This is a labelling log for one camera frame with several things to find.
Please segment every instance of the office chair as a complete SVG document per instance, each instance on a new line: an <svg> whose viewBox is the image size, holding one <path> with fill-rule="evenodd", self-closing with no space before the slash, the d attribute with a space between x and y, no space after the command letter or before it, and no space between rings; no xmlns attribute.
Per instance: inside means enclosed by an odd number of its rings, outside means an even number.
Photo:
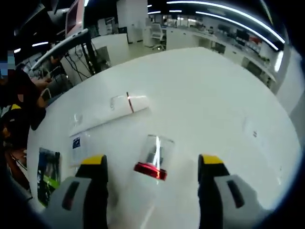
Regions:
<svg viewBox="0 0 305 229"><path fill-rule="evenodd" d="M163 33L163 31L162 31L161 24L159 24L159 23L153 23L152 24L152 35L151 35L151 38L158 39L160 41L160 43L155 45L155 46L153 46L152 49L161 48L163 51L165 50L165 45L161 44L162 42L165 41L165 35L166 34Z"/></svg>

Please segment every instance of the fluorescent light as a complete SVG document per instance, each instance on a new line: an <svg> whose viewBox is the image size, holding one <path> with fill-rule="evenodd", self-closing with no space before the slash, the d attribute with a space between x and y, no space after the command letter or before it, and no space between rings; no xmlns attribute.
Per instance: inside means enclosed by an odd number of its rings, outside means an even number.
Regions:
<svg viewBox="0 0 305 229"><path fill-rule="evenodd" d="M33 44L32 47L35 47L35 46L38 46L38 45L42 45L42 44L48 44L48 42L41 42L41 43Z"/></svg>
<svg viewBox="0 0 305 229"><path fill-rule="evenodd" d="M149 12L148 14L161 13L161 11Z"/></svg>
<svg viewBox="0 0 305 229"><path fill-rule="evenodd" d="M274 70L276 72L278 72L278 70L280 69L280 66L281 66L281 63L282 63L282 59L283 59L283 54L284 52L283 51L280 51L277 55L277 58L276 58L276 62L275 62L275 67L274 67Z"/></svg>
<svg viewBox="0 0 305 229"><path fill-rule="evenodd" d="M18 53L18 52L20 52L20 50L21 49L16 49L16 50L14 50L14 53Z"/></svg>
<svg viewBox="0 0 305 229"><path fill-rule="evenodd" d="M176 4L176 3L191 3L191 4L202 4L202 5L208 5L208 6L215 6L215 7L219 7L222 9L226 9L226 10L230 10L233 11L235 13L238 13L240 15L243 15L245 17L247 17L248 19L256 22L257 24L259 24L260 26L264 27L266 30L268 30L269 32L271 32L277 39L279 39L283 44L285 43L285 40L278 35L274 30L272 30L269 26L267 26L266 24L262 23L260 20L252 17L249 14L246 14L244 12L241 12L239 10L236 10L234 8L228 7L228 6L223 6L220 4L215 4L215 3L210 3L210 2L205 2L205 1L168 1L167 4Z"/></svg>
<svg viewBox="0 0 305 229"><path fill-rule="evenodd" d="M87 5L88 5L88 2L89 2L90 0L85 0L85 3L84 3L84 7L86 7Z"/></svg>
<svg viewBox="0 0 305 229"><path fill-rule="evenodd" d="M269 41L267 38L265 38L263 35L259 34L258 32L254 31L253 29L239 23L239 22L236 22L234 20L231 20L231 19L228 19L228 18L225 18L225 17L222 17L222 16L218 16L218 15L215 15L215 14L211 14L211 13L204 13L204 12L198 12L196 11L196 13L199 13L199 14L203 14L203 15L208 15L208 16L212 16L212 17L216 17L216 18L220 18L222 20L226 20L226 21L229 21L231 23L234 23L236 25L239 25L240 27L243 27L247 30L249 30L250 32L254 33L256 36L262 38L266 43L268 43L272 48L274 48L276 51L278 50L278 48L271 42Z"/></svg>

